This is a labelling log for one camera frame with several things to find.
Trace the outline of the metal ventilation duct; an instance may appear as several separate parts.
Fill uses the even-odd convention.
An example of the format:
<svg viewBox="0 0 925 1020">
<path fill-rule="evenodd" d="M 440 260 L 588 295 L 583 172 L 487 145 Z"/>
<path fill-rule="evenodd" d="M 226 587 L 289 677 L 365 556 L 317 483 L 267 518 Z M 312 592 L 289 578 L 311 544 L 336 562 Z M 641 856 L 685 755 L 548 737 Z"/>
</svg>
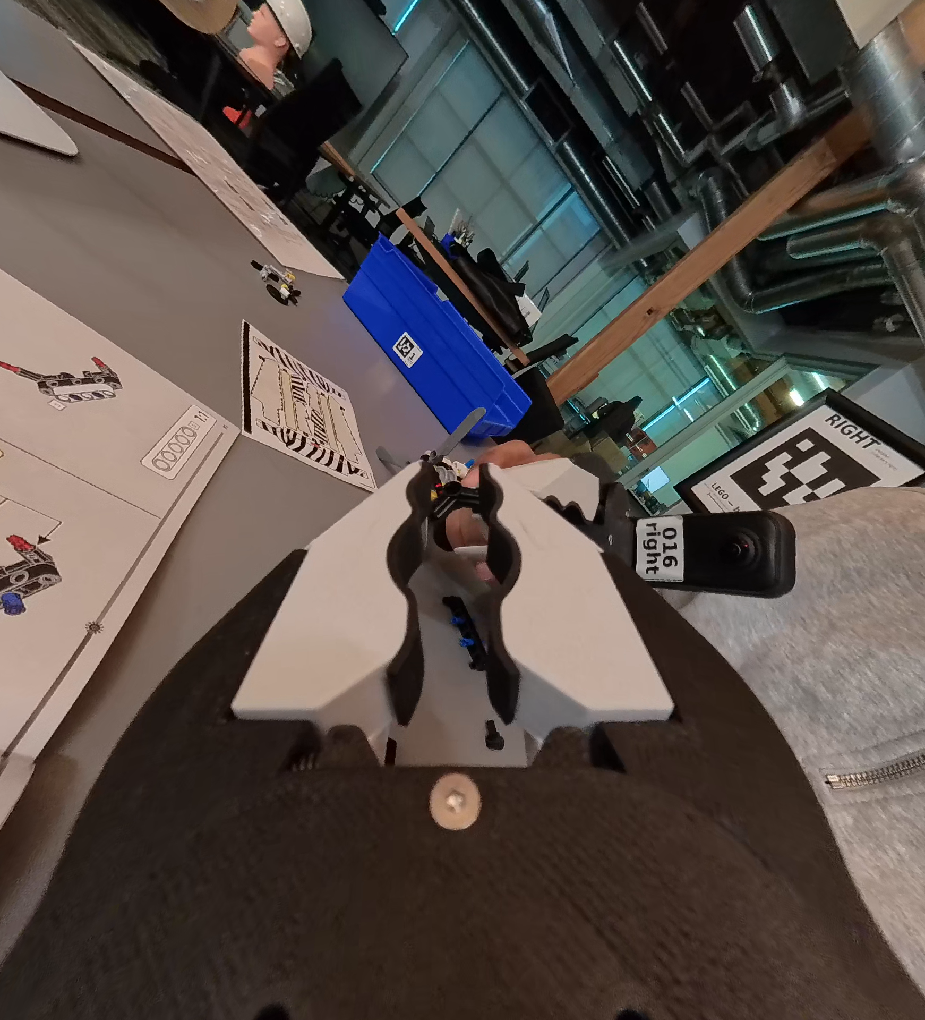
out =
<svg viewBox="0 0 925 1020">
<path fill-rule="evenodd" d="M 925 80 L 900 19 L 858 52 L 844 76 L 886 164 L 888 207 L 912 222 L 925 257 Z"/>
</svg>

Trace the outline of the framed marker sign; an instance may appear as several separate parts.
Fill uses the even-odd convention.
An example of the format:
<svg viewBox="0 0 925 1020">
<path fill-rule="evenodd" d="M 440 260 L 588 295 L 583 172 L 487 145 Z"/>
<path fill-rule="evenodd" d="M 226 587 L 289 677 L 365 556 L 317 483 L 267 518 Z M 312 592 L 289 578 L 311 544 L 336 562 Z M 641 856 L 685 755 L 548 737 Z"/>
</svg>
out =
<svg viewBox="0 0 925 1020">
<path fill-rule="evenodd" d="M 827 389 L 674 490 L 695 513 L 732 513 L 924 486 L 925 445 Z"/>
</svg>

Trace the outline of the person's right hand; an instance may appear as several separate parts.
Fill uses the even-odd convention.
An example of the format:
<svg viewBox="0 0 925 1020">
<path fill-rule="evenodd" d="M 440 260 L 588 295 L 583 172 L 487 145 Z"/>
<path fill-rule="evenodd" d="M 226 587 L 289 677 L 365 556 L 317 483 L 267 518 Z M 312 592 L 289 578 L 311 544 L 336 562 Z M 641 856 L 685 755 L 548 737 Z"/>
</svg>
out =
<svg viewBox="0 0 925 1020">
<path fill-rule="evenodd" d="M 524 441 L 509 440 L 481 452 L 469 466 L 467 474 L 460 479 L 461 487 L 478 491 L 481 468 L 485 465 L 511 472 L 523 481 L 555 481 L 572 466 L 570 459 L 556 453 L 538 454 Z M 497 585 L 486 553 L 477 554 L 479 550 L 485 551 L 489 543 L 489 526 L 483 517 L 467 506 L 460 506 L 447 514 L 443 530 L 443 544 L 448 549 L 455 553 L 459 549 L 466 552 L 460 558 L 465 560 L 470 573 L 475 574 L 483 585 Z"/>
</svg>

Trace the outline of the lego helicopter model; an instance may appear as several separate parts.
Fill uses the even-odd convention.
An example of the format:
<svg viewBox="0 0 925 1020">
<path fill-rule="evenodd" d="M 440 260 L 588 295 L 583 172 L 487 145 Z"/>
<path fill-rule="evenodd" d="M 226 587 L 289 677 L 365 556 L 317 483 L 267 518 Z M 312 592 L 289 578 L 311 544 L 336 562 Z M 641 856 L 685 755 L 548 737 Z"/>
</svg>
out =
<svg viewBox="0 0 925 1020">
<path fill-rule="evenodd" d="M 450 513 L 460 509 L 480 511 L 479 490 L 463 484 L 472 470 L 473 461 L 462 463 L 452 460 L 449 455 L 482 422 L 485 415 L 485 407 L 475 408 L 435 449 L 419 457 L 420 462 L 430 465 L 434 471 L 429 501 L 431 521 L 444 521 Z"/>
</svg>

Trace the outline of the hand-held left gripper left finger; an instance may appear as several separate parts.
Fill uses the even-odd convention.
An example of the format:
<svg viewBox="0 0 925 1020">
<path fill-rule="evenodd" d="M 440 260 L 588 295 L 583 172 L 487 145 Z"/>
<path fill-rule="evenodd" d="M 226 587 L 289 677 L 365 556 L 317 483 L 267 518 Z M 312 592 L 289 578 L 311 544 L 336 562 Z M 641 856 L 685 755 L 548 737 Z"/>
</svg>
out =
<svg viewBox="0 0 925 1020">
<path fill-rule="evenodd" d="M 356 727 L 384 762 L 390 730 L 408 725 L 423 688 L 409 580 L 435 481 L 429 463 L 407 466 L 310 543 L 232 700 L 237 718 Z"/>
</svg>

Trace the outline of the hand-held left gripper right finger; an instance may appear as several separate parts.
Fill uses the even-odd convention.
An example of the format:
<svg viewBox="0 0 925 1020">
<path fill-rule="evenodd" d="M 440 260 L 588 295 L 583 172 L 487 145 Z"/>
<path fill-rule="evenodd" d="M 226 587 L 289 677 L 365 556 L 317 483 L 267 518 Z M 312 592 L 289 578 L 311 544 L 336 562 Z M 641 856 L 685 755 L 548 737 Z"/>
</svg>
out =
<svg viewBox="0 0 925 1020">
<path fill-rule="evenodd" d="M 498 586 L 487 618 L 489 701 L 531 765 L 558 728 L 668 721 L 673 698 L 616 585 L 637 576 L 530 491 L 485 465 L 480 514 Z"/>
</svg>

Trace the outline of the black lego beam blue pins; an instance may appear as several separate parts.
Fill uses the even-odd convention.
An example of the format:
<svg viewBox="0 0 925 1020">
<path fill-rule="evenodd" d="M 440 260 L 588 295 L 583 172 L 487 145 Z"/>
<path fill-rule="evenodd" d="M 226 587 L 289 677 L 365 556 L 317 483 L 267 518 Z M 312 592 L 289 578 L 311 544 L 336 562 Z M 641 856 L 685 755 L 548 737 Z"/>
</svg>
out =
<svg viewBox="0 0 925 1020">
<path fill-rule="evenodd" d="M 486 672 L 486 648 L 467 604 L 458 596 L 445 596 L 442 604 L 449 613 L 451 625 L 458 631 L 458 644 L 469 655 L 469 668 Z"/>
</svg>

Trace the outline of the grey sweatshirt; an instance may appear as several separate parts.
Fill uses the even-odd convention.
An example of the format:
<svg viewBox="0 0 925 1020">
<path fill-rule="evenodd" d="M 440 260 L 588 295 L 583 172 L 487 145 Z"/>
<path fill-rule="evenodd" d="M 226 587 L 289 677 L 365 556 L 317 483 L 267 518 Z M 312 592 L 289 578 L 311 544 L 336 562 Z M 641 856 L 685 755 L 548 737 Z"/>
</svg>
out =
<svg viewBox="0 0 925 1020">
<path fill-rule="evenodd" d="M 925 994 L 925 489 L 788 507 L 774 600 L 662 591 L 787 738 L 851 878 Z"/>
</svg>

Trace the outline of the small black yellow lego assembly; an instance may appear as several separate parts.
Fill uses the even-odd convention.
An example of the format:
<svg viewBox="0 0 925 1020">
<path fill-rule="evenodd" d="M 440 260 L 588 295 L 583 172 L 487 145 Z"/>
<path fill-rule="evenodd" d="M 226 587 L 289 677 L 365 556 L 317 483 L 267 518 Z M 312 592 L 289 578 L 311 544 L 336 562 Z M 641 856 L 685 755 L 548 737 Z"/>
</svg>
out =
<svg viewBox="0 0 925 1020">
<path fill-rule="evenodd" d="M 260 279 L 265 284 L 265 289 L 270 296 L 282 304 L 284 307 L 290 304 L 298 304 L 301 290 L 297 287 L 295 275 L 288 269 L 280 269 L 272 264 L 265 264 L 256 260 L 251 261 L 252 268 L 259 274 Z"/>
</svg>

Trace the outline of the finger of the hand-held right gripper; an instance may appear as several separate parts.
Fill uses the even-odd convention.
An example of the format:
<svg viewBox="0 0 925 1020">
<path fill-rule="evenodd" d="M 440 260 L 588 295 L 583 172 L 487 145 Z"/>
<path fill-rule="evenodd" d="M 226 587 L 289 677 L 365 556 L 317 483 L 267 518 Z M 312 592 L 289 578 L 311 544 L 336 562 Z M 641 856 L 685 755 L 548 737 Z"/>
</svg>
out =
<svg viewBox="0 0 925 1020">
<path fill-rule="evenodd" d="M 605 483 L 567 459 L 539 460 L 504 472 L 603 552 L 618 552 L 618 484 Z"/>
</svg>

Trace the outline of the lego instruction booklet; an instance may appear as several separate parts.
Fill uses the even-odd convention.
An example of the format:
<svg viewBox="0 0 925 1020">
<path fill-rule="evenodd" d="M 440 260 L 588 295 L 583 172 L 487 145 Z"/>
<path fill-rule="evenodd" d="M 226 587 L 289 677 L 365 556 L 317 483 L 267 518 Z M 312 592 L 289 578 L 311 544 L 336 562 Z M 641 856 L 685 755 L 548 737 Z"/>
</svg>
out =
<svg viewBox="0 0 925 1020">
<path fill-rule="evenodd" d="M 0 269 L 0 829 L 236 436 Z"/>
</svg>

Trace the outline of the zebra striped sticker sheet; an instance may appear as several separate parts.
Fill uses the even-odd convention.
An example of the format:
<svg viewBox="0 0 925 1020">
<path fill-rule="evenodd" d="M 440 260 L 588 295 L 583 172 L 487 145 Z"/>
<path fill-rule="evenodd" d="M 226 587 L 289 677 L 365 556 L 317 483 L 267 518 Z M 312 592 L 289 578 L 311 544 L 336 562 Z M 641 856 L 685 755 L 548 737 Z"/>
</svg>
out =
<svg viewBox="0 0 925 1020">
<path fill-rule="evenodd" d="M 248 321 L 240 330 L 244 437 L 363 491 L 376 491 L 347 392 Z"/>
</svg>

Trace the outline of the black bag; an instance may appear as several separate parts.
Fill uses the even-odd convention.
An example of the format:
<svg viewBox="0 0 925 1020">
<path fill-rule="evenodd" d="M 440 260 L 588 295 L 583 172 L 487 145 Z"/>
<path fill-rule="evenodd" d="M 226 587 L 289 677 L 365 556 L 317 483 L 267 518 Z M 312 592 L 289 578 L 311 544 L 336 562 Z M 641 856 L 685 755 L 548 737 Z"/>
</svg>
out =
<svg viewBox="0 0 925 1020">
<path fill-rule="evenodd" d="M 448 239 L 448 259 L 456 274 L 489 311 L 507 338 L 518 346 L 532 339 L 532 332 L 520 311 L 521 287 L 507 276 L 497 256 L 483 248 L 473 256 L 456 239 Z"/>
</svg>

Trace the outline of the mannequin head with helmet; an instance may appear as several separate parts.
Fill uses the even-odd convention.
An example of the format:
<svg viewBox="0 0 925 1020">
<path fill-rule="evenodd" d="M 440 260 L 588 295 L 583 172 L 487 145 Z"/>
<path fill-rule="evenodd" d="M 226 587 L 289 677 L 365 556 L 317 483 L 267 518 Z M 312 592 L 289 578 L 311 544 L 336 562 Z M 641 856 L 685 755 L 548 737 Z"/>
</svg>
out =
<svg viewBox="0 0 925 1020">
<path fill-rule="evenodd" d="M 264 1 L 247 27 L 252 44 L 239 51 L 239 60 L 266 90 L 275 87 L 276 71 L 293 53 L 302 58 L 314 38 L 303 1 Z"/>
</svg>

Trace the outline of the white paper sheet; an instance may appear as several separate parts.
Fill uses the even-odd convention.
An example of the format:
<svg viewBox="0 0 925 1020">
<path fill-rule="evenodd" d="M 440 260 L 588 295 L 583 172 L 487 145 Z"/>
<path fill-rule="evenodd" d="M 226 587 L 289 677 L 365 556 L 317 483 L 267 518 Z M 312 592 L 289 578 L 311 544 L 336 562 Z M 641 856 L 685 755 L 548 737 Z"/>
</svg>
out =
<svg viewBox="0 0 925 1020">
<path fill-rule="evenodd" d="M 189 171 L 262 244 L 274 262 L 293 271 L 344 279 L 199 121 L 82 44 L 74 42 L 73 46 L 172 149 Z"/>
</svg>

